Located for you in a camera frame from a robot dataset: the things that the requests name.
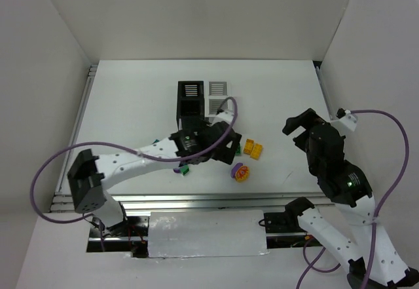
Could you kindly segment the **purple lego brick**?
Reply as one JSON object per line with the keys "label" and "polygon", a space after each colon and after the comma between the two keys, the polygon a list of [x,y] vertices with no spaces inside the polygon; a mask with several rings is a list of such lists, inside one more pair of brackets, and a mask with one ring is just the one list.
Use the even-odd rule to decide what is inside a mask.
{"label": "purple lego brick", "polygon": [[230,171],[230,177],[235,179],[236,178],[236,173],[237,171],[243,166],[243,163],[236,163],[233,167],[232,170]]}

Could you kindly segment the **orange round printed lego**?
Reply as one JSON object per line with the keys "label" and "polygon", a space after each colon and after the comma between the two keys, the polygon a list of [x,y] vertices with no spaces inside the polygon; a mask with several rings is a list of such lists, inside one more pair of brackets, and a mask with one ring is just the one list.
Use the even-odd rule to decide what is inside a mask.
{"label": "orange round printed lego", "polygon": [[246,165],[242,165],[236,171],[234,178],[237,182],[244,182],[249,178],[249,168]]}

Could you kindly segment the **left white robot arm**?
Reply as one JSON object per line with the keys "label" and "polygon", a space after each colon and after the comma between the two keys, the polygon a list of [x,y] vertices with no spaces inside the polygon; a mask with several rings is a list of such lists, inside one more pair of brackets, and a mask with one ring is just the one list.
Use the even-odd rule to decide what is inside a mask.
{"label": "left white robot arm", "polygon": [[179,130],[161,141],[135,150],[95,155],[82,150],[67,173],[76,213],[92,213],[112,235],[128,225],[126,211],[108,192],[113,186],[158,170],[209,160],[232,164],[241,134],[221,121],[198,132]]}

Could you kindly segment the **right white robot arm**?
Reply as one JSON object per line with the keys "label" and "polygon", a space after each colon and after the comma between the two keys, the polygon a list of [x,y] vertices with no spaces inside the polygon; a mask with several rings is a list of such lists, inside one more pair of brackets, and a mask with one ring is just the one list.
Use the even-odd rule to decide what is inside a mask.
{"label": "right white robot arm", "polygon": [[308,170],[325,196],[344,216],[353,235],[347,239],[305,197],[285,206],[294,225],[312,235],[328,250],[346,272],[351,288],[407,288],[418,284],[418,270],[409,267],[399,256],[379,213],[386,199],[397,187],[409,161],[409,139],[400,127],[405,158],[400,174],[380,201],[376,201],[365,173],[344,157],[345,135],[357,126],[358,110],[339,109],[337,119],[327,122],[309,108],[286,120],[282,132],[289,135],[304,129],[293,139],[306,154]]}

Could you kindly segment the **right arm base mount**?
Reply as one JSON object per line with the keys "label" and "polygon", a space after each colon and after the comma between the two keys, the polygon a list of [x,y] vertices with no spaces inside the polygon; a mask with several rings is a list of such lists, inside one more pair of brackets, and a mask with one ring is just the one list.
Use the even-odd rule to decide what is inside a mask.
{"label": "right arm base mount", "polygon": [[302,248],[310,239],[312,246],[320,245],[313,236],[299,227],[297,217],[291,210],[265,212],[258,224],[265,230],[268,249]]}

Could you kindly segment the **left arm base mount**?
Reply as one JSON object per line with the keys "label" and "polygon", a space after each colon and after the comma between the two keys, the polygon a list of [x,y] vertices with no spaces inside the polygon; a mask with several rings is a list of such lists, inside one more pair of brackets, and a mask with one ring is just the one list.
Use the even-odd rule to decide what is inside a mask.
{"label": "left arm base mount", "polygon": [[107,228],[100,231],[97,218],[90,224],[86,251],[88,253],[125,252],[133,258],[148,258],[149,216],[128,216],[126,225],[114,232]]}

